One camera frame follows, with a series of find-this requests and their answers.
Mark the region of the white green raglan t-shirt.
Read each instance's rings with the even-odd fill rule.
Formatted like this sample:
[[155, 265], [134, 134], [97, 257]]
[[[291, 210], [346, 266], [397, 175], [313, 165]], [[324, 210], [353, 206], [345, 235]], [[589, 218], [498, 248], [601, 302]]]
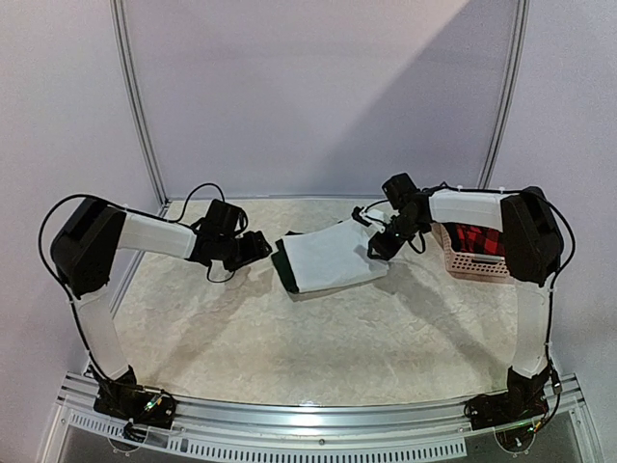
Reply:
[[371, 236], [371, 229], [349, 219], [321, 231], [283, 236], [271, 260], [292, 294], [363, 284], [389, 271], [385, 261], [368, 256]]

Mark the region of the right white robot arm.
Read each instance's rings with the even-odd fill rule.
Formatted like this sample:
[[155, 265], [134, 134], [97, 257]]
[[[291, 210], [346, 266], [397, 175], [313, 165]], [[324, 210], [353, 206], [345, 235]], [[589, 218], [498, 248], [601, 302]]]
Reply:
[[518, 328], [511, 370], [534, 378], [550, 368], [550, 293], [561, 268], [564, 240], [555, 211], [538, 187], [523, 190], [420, 189], [408, 174], [388, 179], [382, 190], [395, 211], [368, 241], [371, 259], [390, 260], [434, 223], [483, 227], [500, 232], [510, 276], [536, 287], [518, 297]]

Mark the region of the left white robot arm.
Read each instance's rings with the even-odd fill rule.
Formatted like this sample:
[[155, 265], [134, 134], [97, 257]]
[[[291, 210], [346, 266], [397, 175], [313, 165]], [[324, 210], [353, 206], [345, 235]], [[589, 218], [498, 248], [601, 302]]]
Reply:
[[49, 269], [67, 292], [78, 332], [98, 374], [116, 381], [130, 371], [106, 298], [116, 253], [134, 250], [206, 268], [219, 261], [233, 273], [268, 258], [262, 231], [250, 231], [245, 211], [221, 200], [191, 225], [76, 194], [79, 205], [51, 242]]

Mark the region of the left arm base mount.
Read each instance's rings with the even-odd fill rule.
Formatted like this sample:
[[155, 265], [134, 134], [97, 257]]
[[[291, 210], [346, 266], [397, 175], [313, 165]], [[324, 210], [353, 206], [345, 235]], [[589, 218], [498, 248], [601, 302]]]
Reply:
[[98, 392], [94, 410], [133, 424], [170, 430], [173, 427], [177, 400], [163, 390], [137, 384], [132, 368], [119, 379], [112, 380], [90, 367]]

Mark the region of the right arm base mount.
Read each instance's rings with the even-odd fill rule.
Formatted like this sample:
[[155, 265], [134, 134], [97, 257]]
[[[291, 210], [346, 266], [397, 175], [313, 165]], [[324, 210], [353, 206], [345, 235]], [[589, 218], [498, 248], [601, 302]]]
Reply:
[[510, 367], [504, 393], [477, 395], [465, 403], [464, 415], [471, 428], [478, 430], [545, 416], [549, 404], [544, 389], [552, 374], [551, 365], [531, 377]]

